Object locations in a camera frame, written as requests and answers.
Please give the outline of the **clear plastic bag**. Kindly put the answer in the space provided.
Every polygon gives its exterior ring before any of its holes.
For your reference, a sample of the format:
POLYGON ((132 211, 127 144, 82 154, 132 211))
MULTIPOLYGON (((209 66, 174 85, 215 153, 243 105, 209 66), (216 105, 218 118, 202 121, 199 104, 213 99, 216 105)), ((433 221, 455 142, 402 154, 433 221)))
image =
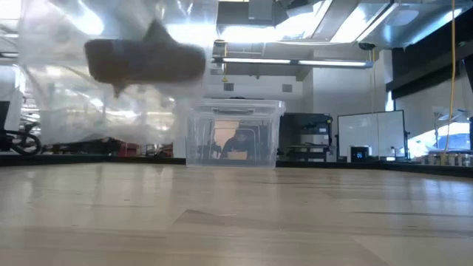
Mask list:
POLYGON ((205 93, 218 0, 23 0, 18 62, 33 91, 46 144, 113 137, 170 143, 186 131, 189 105, 205 93), (91 39, 139 41, 158 20, 181 44, 204 49, 205 73, 184 83, 128 86, 115 97, 90 74, 91 39))

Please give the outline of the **black wheel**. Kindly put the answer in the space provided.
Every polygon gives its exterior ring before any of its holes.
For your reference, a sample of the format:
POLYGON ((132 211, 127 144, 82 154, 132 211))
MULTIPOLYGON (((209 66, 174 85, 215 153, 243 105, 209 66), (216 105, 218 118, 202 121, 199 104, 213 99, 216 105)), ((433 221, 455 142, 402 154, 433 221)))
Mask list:
POLYGON ((0 151, 14 151, 22 156, 37 155, 42 150, 40 139, 31 133, 38 122, 29 123, 22 130, 0 129, 0 151))

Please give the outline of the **clear plastic storage box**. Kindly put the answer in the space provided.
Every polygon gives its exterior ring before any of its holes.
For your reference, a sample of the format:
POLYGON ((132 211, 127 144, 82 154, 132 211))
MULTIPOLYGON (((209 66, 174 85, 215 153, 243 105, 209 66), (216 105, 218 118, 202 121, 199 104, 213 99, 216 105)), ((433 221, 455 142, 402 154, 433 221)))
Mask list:
POLYGON ((188 109, 186 132, 187 166, 242 166, 274 168, 279 147, 281 114, 272 115, 213 115, 188 109), (245 152, 229 152, 221 159, 225 142, 237 129, 249 129, 254 134, 256 155, 247 160, 245 152))

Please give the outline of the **person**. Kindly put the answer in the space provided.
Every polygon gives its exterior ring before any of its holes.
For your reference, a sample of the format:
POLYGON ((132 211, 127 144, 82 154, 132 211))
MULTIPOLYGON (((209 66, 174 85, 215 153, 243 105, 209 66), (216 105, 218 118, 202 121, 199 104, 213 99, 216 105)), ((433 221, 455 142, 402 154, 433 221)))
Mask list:
POLYGON ((249 129, 237 129, 234 136, 229 138, 222 149, 221 159, 228 159, 229 152, 245 152, 247 160, 253 160, 256 155, 254 134, 249 129))

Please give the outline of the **long ceiling light bar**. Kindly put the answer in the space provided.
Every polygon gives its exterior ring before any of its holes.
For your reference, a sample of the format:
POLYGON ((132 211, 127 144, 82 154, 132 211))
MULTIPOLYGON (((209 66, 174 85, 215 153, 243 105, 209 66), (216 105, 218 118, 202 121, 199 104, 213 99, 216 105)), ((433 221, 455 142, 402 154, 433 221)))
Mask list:
POLYGON ((300 59, 271 59, 271 58, 223 58, 213 57, 211 63, 215 64, 261 64, 261 65, 291 65, 301 67, 335 67, 335 68, 360 68, 373 67, 372 61, 327 61, 327 60, 300 60, 300 59))

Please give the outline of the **black device with blue display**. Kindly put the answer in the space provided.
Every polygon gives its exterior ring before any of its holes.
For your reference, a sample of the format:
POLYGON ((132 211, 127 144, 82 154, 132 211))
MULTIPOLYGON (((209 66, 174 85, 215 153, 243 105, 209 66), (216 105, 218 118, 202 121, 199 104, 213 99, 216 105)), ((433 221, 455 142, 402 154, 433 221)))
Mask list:
POLYGON ((349 163, 367 162, 370 156, 370 146, 350 146, 347 149, 347 161, 349 163))

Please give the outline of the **black cabinet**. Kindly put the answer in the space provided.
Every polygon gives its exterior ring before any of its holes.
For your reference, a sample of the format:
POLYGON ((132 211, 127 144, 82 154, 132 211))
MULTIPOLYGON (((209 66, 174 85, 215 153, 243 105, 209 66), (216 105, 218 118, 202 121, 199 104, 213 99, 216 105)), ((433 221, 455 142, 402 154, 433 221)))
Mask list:
POLYGON ((326 162, 332 146, 329 114, 285 113, 279 125, 280 160, 326 162))

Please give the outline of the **tan elastic bandage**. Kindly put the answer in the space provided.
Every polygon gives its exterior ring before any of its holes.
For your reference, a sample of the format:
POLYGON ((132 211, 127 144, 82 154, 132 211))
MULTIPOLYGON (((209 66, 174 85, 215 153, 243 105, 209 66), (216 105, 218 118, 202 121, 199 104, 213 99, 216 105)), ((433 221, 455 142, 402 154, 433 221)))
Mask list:
POLYGON ((206 68, 203 48, 174 40, 156 19, 139 41, 91 39, 84 54, 89 74, 111 85, 116 98, 130 85, 197 81, 206 68))

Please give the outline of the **white whiteboard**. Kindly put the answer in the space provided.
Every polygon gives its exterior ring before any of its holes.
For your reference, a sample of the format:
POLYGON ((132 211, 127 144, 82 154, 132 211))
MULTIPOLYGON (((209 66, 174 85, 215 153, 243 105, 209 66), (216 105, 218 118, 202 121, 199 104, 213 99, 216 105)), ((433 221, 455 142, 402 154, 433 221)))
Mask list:
POLYGON ((351 146, 368 146, 371 156, 407 158, 404 111, 337 117, 337 157, 348 158, 351 146))

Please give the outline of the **red parts shelf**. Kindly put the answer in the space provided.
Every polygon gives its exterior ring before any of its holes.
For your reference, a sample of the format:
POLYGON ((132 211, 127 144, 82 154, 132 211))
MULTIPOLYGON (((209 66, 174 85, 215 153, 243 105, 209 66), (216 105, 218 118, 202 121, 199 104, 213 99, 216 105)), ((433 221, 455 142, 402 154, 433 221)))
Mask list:
POLYGON ((140 154, 141 147, 135 143, 120 143, 118 157, 137 157, 140 154))

